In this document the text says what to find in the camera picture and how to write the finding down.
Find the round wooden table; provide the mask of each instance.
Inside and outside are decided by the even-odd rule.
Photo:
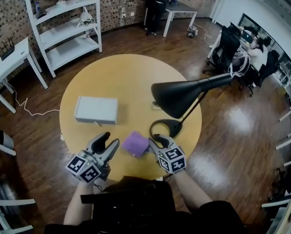
[[[185,78],[177,70],[147,56],[117,55],[91,63],[69,83],[61,101],[59,122],[67,147],[72,153],[78,154],[92,138],[103,132],[111,133],[106,145],[116,138],[122,144],[132,131],[149,137],[149,128],[155,120],[171,118],[152,105],[154,99],[151,85],[181,80]],[[117,98],[117,125],[100,126],[77,122],[74,110],[79,96]],[[181,146],[187,158],[197,144],[201,125],[201,109],[197,106],[175,137],[177,145]],[[153,132],[168,135],[163,125],[155,126]],[[138,159],[121,146],[110,161],[110,167],[108,178],[116,181],[120,181],[123,176],[156,179],[166,175],[156,164],[152,152]]]

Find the purple object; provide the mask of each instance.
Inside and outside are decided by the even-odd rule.
[[[141,158],[147,147],[149,146],[149,139],[142,136],[137,131],[133,131],[121,145],[123,149],[127,150],[133,156]]]

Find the white box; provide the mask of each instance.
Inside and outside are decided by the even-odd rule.
[[[79,122],[116,125],[117,110],[116,98],[79,96],[74,117]]]

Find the white shelf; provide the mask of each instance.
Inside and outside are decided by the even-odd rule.
[[[96,23],[91,23],[89,25],[78,25],[79,18],[75,18],[71,21],[63,23],[55,28],[52,28],[40,35],[41,42],[44,49],[50,48],[51,46],[63,41],[69,37],[77,35],[86,30],[90,30],[97,27]]]
[[[38,25],[52,17],[55,17],[59,14],[62,14],[64,12],[70,11],[70,10],[74,10],[76,8],[79,7],[83,7],[86,5],[90,5],[90,4],[94,4],[96,3],[97,0],[68,0],[66,1],[66,5],[64,6],[52,6],[46,9],[47,14],[39,19],[36,19],[36,15],[34,15],[34,19],[35,19],[35,24]]]
[[[76,37],[59,47],[49,51],[47,57],[50,61],[53,71],[68,62],[80,57],[94,49],[99,45],[86,35]]]

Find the black desk lamp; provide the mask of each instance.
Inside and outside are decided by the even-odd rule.
[[[154,83],[151,87],[155,99],[153,104],[159,106],[165,113],[177,119],[181,118],[187,112],[200,93],[203,92],[203,95],[181,121],[174,119],[160,119],[153,122],[150,127],[151,137],[154,138],[154,135],[152,134],[153,126],[159,123],[165,124],[169,128],[170,137],[175,137],[181,131],[185,119],[202,101],[207,92],[213,88],[230,84],[231,80],[232,77],[230,74],[221,74],[193,81]]]

